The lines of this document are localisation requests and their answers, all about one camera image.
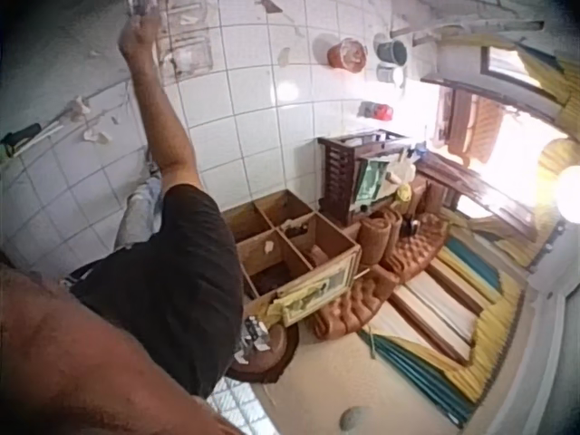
black t-shirt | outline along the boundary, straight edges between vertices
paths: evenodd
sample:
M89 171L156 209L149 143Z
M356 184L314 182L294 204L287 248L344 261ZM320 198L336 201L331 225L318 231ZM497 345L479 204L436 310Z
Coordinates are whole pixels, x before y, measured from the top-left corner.
M72 292L191 394L208 397L232 362L242 274L218 206L198 188L171 188L159 233L103 259Z

wooden box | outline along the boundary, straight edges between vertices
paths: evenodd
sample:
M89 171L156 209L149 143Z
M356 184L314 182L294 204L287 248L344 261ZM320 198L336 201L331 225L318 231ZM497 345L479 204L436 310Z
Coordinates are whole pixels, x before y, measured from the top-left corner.
M244 274L244 316L289 326L352 285L360 247L290 191L223 215Z

hand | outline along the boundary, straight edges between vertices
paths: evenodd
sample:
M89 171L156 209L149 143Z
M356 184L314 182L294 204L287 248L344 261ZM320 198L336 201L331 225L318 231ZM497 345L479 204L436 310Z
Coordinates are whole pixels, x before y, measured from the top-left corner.
M131 68L135 64L152 61L152 49L160 28L159 9L152 8L144 15L133 15L119 37L119 50Z

raised arm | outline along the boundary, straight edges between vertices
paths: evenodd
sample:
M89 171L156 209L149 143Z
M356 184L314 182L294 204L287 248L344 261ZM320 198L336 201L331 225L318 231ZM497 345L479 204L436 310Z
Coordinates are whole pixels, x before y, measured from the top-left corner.
M178 184L203 189L188 134L161 87L153 61L159 27L157 10L134 15L121 33L119 48L129 65L151 155L161 171L163 191Z

window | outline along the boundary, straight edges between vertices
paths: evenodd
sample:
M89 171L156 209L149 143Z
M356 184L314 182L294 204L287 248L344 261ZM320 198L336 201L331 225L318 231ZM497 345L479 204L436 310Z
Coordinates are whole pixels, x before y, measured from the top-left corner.
M540 82L531 77L517 50L481 47L481 73L539 93L550 100L555 97L542 89Z

